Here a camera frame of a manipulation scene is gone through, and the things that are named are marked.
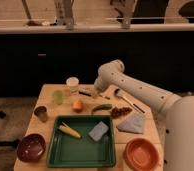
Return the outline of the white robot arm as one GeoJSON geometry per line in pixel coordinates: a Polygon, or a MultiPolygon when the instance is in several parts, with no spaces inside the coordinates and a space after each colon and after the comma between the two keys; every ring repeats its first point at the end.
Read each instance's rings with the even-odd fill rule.
{"type": "Polygon", "coordinates": [[[194,96],[181,97],[124,74],[121,60],[98,68],[97,92],[115,85],[166,117],[163,171],[194,171],[194,96]]]}

